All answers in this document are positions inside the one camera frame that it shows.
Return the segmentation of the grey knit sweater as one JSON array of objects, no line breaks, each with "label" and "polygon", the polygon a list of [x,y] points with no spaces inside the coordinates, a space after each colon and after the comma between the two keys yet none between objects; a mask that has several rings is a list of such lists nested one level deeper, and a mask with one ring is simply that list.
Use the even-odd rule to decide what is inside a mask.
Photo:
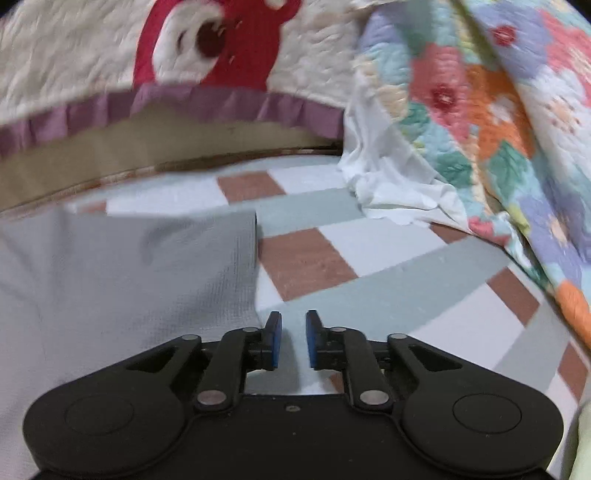
[{"label": "grey knit sweater", "polygon": [[55,209],[1,225],[1,475],[35,464],[26,409],[172,338],[256,324],[256,213],[111,217]]}]

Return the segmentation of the checkered happy dog rug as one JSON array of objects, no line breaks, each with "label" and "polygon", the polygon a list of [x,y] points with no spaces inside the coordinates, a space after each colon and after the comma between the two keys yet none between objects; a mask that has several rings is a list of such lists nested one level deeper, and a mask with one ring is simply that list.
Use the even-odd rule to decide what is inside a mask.
[{"label": "checkered happy dog rug", "polygon": [[440,225],[363,216],[337,160],[291,156],[212,171],[158,174],[68,201],[78,212],[189,216],[253,209],[259,218],[256,311],[280,311],[280,366],[252,373],[252,393],[342,390],[308,363],[304,316],[404,333],[548,395],[565,418],[590,398],[590,359],[546,294],[505,251]]}]

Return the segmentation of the beige bed base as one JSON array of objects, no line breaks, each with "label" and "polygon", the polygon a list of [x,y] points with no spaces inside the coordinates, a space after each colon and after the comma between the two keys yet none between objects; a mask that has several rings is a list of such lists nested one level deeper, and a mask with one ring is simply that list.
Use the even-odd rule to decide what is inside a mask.
[{"label": "beige bed base", "polygon": [[166,105],[10,156],[1,212],[21,215],[106,186],[160,173],[208,170],[263,156],[339,155],[341,139],[276,122],[199,122]]}]

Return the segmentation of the light green blanket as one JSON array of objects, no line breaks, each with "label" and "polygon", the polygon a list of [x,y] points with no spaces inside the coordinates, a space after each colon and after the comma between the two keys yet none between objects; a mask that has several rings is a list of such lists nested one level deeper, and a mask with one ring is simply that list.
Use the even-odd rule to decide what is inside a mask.
[{"label": "light green blanket", "polygon": [[581,407],[576,422],[575,434],[567,441],[561,479],[591,480],[591,405]]}]

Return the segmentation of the colourful floral quilt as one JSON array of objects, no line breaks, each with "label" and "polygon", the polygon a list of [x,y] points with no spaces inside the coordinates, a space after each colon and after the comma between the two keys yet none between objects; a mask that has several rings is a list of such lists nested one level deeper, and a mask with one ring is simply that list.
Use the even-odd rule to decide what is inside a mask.
[{"label": "colourful floral quilt", "polygon": [[367,215],[503,247],[590,337],[590,23],[568,1],[374,1],[339,163]]}]

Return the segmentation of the white quilted bear bedspread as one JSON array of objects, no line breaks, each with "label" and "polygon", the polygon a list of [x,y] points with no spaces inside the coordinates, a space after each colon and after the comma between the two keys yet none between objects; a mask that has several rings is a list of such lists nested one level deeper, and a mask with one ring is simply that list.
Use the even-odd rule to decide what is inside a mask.
[{"label": "white quilted bear bedspread", "polygon": [[167,103],[342,135],[355,1],[21,1],[1,18],[1,154]]}]

